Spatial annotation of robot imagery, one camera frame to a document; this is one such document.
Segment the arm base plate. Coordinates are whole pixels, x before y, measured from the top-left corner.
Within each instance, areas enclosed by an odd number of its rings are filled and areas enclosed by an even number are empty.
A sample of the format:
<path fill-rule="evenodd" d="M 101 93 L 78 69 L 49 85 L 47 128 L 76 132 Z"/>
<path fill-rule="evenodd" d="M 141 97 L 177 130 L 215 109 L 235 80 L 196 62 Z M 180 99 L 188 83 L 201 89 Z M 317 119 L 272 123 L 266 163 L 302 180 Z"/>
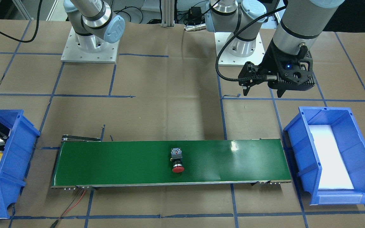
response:
<path fill-rule="evenodd" d="M 95 35 L 81 36 L 71 28 L 62 62 L 72 63 L 111 63 L 117 62 L 120 41 L 108 43 Z"/>
<path fill-rule="evenodd" d="M 252 41 L 235 38 L 223 51 L 218 63 L 223 67 L 242 67 L 247 61 L 259 65 L 264 55 L 265 49 L 260 33 L 258 33 L 255 40 Z"/>

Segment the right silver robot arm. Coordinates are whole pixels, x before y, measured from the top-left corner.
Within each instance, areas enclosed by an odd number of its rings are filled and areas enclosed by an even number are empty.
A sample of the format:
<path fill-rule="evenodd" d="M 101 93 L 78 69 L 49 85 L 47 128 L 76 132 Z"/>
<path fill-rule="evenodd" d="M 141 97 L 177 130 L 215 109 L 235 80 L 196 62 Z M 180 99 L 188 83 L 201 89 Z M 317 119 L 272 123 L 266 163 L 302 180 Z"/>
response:
<path fill-rule="evenodd" d="M 64 42 L 63 30 L 76 25 L 77 38 L 97 38 L 97 48 L 109 49 L 123 33 L 124 20 L 113 14 L 101 0 L 68 0 L 70 22 L 47 24 L 0 20 L 0 109 L 36 110 L 42 137 L 48 133 L 80 133 L 90 136 L 103 133 L 90 121 L 103 127 L 108 122 L 116 65 L 98 63 L 61 63 L 57 42 Z"/>

